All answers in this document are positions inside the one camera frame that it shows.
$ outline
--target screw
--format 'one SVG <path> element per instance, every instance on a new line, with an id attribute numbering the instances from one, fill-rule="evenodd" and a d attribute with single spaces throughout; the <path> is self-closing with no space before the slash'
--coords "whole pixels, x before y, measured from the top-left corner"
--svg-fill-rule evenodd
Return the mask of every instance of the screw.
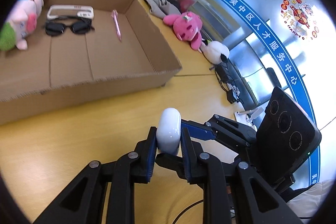
<path id="1" fill-rule="evenodd" d="M 136 159 L 139 156 L 139 154 L 137 152 L 129 152 L 128 153 L 128 157 L 130 159 Z"/>
<path id="2" fill-rule="evenodd" d="M 249 167 L 248 163 L 247 162 L 244 162 L 244 161 L 241 161 L 239 164 L 238 164 L 239 168 L 241 169 L 247 169 Z"/>
<path id="3" fill-rule="evenodd" d="M 210 155 L 209 155 L 208 153 L 203 152 L 203 153 L 201 153 L 201 154 L 199 155 L 199 157 L 200 157 L 202 160 L 207 160 L 208 158 L 210 158 Z"/>
<path id="4" fill-rule="evenodd" d="M 91 161 L 91 162 L 89 163 L 89 166 L 90 166 L 91 168 L 96 168 L 96 167 L 99 166 L 99 161 L 98 161 L 98 160 L 93 160 L 93 161 Z"/>

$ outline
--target plush toy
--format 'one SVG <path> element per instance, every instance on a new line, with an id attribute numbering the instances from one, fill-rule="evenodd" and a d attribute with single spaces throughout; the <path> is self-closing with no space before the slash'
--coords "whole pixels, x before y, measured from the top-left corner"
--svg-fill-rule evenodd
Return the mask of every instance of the plush toy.
<path id="1" fill-rule="evenodd" d="M 43 0 L 18 0 L 0 31 L 0 50 L 8 51 L 15 46 L 20 50 L 28 48 L 25 37 L 36 29 Z"/>
<path id="2" fill-rule="evenodd" d="M 200 30 L 202 20 L 193 12 L 185 12 L 182 15 L 167 15 L 163 22 L 168 26 L 173 26 L 177 38 L 181 41 L 189 41 L 193 50 L 199 50 L 202 42 Z"/>
<path id="3" fill-rule="evenodd" d="M 201 51 L 205 58 L 212 64 L 218 65 L 221 62 L 227 62 L 229 49 L 218 41 L 207 41 L 201 43 Z"/>

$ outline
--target black sunglasses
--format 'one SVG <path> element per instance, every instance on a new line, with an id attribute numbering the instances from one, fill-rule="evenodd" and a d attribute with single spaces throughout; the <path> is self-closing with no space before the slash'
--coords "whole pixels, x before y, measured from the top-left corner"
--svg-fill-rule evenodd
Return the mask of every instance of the black sunglasses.
<path id="1" fill-rule="evenodd" d="M 71 25 L 54 22 L 55 20 L 60 19 L 78 19 L 78 21 Z M 75 34 L 85 34 L 88 33 L 90 30 L 95 30 L 94 27 L 92 27 L 91 19 L 77 16 L 59 16 L 53 20 L 47 20 L 43 27 L 46 34 L 51 37 L 61 35 L 62 33 L 64 33 L 66 28 L 69 28 Z"/>

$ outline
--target blue stripe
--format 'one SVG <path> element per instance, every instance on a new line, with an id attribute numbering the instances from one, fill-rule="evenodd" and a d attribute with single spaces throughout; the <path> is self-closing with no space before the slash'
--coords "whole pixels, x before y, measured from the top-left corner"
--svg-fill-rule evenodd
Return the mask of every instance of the blue stripe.
<path id="1" fill-rule="evenodd" d="M 262 18 L 243 0 L 222 0 L 227 4 L 256 34 L 264 44 L 272 58 L 280 68 L 294 100 L 306 111 L 316 124 L 315 114 L 308 95 L 307 88 L 302 80 L 299 70 L 290 57 L 287 49 L 276 36 L 274 31 Z M 310 164 L 309 185 L 316 183 L 320 178 L 320 147 L 308 159 Z"/>

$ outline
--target yellow table surface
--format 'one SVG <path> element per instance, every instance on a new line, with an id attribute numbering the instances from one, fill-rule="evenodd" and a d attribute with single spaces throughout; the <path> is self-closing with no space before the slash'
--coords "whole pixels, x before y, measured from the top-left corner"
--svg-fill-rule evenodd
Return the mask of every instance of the yellow table surface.
<path id="1" fill-rule="evenodd" d="M 205 122 L 213 114 L 234 119 L 241 106 L 231 105 L 209 63 L 178 41 L 153 18 L 183 65 L 165 87 L 108 98 L 45 113 L 0 126 L 0 168 L 12 195 L 34 221 L 91 160 L 115 161 L 132 151 L 157 126 L 161 112 L 177 108 L 183 119 Z M 206 142 L 222 160 L 234 154 L 214 141 Z M 187 206 L 202 199 L 202 190 L 155 165 L 151 182 L 135 186 L 137 224 L 171 224 Z M 178 223 L 202 223 L 202 205 Z"/>

